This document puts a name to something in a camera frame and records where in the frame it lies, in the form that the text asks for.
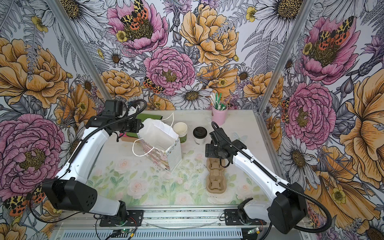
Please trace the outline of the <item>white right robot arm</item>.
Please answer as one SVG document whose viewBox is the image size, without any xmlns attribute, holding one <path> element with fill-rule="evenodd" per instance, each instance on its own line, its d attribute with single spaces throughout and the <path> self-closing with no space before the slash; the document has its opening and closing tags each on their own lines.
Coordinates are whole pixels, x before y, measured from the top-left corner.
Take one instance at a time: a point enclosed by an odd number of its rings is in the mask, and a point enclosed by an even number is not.
<svg viewBox="0 0 384 240">
<path fill-rule="evenodd" d="M 216 122 L 212 122 L 211 143 L 206 145 L 206 157 L 226 160 L 226 166 L 234 165 L 247 174 L 268 198 L 265 204 L 258 204 L 248 198 L 238 205 L 238 218 L 247 225 L 253 220 L 266 221 L 282 234 L 298 229 L 298 223 L 307 216 L 304 190 L 290 184 L 266 168 L 239 140 L 231 141 Z"/>
</svg>

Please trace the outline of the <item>cartoon animal paper gift bag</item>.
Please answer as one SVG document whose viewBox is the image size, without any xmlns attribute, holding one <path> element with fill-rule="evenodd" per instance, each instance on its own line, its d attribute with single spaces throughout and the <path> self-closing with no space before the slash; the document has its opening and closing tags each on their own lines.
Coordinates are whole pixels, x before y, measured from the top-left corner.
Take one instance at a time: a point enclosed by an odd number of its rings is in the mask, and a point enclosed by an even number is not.
<svg viewBox="0 0 384 240">
<path fill-rule="evenodd" d="M 143 125 L 144 127 L 137 133 L 138 139 L 133 144 L 140 143 L 144 153 L 137 154 L 135 147 L 132 147 L 133 155 L 140 158 L 147 157 L 162 169 L 173 173 L 182 161 L 179 135 L 163 120 L 148 118 L 144 120 Z"/>
</svg>

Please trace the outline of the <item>black plastic cup lid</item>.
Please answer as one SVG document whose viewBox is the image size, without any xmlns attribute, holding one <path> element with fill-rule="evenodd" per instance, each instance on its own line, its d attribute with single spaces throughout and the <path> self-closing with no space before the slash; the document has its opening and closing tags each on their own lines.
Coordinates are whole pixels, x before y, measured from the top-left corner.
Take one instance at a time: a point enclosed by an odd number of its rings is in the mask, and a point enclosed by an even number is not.
<svg viewBox="0 0 384 240">
<path fill-rule="evenodd" d="M 204 128 L 204 127 L 196 127 L 193 130 L 193 136 L 196 139 L 204 139 L 207 136 L 207 134 L 208 134 L 208 132 L 207 132 L 206 128 Z"/>
</svg>

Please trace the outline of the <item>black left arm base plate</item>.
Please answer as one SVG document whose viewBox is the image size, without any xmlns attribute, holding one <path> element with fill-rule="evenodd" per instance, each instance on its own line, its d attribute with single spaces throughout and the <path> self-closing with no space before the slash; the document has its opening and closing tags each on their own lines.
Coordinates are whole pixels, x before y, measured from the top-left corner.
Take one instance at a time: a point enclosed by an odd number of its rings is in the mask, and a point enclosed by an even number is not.
<svg viewBox="0 0 384 240">
<path fill-rule="evenodd" d="M 106 216 L 100 220 L 100 227 L 140 227 L 144 219 L 143 210 L 127 210 L 126 219 Z"/>
</svg>

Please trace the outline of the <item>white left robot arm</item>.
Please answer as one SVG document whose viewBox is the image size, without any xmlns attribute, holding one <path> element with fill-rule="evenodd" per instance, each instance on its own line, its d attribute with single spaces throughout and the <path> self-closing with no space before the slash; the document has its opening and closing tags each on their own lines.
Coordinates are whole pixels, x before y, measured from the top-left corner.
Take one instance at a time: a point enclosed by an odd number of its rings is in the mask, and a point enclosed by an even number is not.
<svg viewBox="0 0 384 240">
<path fill-rule="evenodd" d="M 144 100 L 129 102 L 126 111 L 123 102 L 107 100 L 102 113 L 88 120 L 84 135 L 68 162 L 53 179 L 46 179 L 42 184 L 42 191 L 55 209 L 127 220 L 124 202 L 100 196 L 87 182 L 108 138 L 113 134 L 138 133 L 144 125 L 137 116 L 146 108 Z"/>
</svg>

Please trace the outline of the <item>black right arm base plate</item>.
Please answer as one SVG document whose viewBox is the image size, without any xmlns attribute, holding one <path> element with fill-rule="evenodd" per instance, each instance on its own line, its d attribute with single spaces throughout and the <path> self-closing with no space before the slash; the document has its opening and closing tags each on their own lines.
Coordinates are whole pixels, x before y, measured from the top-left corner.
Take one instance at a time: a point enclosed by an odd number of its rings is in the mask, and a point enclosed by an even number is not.
<svg viewBox="0 0 384 240">
<path fill-rule="evenodd" d="M 261 226 L 267 222 L 260 219 L 246 219 L 238 209 L 224 209 L 224 221 L 226 226 Z"/>
</svg>

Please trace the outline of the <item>brown pulp cup carrier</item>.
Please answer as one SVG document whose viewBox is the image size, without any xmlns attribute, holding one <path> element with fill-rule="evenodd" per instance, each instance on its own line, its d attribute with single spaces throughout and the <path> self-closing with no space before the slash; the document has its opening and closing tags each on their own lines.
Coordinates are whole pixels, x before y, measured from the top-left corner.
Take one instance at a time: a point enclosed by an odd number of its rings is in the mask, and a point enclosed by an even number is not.
<svg viewBox="0 0 384 240">
<path fill-rule="evenodd" d="M 206 167 L 209 171 L 206 177 L 206 189 L 211 194 L 222 194 L 227 189 L 227 181 L 224 175 L 224 167 L 220 160 L 208 158 Z"/>
</svg>

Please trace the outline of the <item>white paper coffee cup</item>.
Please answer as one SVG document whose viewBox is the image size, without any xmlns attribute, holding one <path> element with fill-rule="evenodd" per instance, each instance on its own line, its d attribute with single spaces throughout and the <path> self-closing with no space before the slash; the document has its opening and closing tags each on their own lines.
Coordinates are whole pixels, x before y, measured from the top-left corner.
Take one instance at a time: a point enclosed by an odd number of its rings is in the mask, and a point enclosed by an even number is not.
<svg viewBox="0 0 384 240">
<path fill-rule="evenodd" d="M 203 145 L 205 144 L 205 141 L 206 141 L 206 138 L 198 138 L 198 137 L 194 137 L 194 141 L 197 145 Z"/>
</svg>

